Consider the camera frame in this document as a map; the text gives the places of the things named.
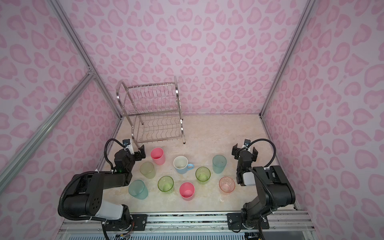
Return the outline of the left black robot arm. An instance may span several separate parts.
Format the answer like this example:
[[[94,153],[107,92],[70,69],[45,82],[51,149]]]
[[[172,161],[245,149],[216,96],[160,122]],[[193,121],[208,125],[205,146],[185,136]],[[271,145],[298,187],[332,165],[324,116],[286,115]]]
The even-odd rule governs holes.
[[[71,221],[92,220],[115,229],[131,228],[134,221],[128,206],[104,201],[103,192],[130,184],[135,163],[146,158],[145,146],[135,152],[130,139],[119,142],[111,138],[105,144],[104,158],[111,170],[74,175],[60,196],[58,213]]]

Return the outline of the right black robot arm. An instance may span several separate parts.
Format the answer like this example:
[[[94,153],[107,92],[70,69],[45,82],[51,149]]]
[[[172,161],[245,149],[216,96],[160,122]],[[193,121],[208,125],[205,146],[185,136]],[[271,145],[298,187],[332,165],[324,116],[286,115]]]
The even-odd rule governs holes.
[[[229,230],[267,230],[270,228],[267,216],[278,208],[293,205],[296,195],[280,166],[252,167],[258,151],[233,146],[232,155],[238,161],[236,182],[241,186],[255,186],[257,197],[245,203],[239,213],[227,214]]]

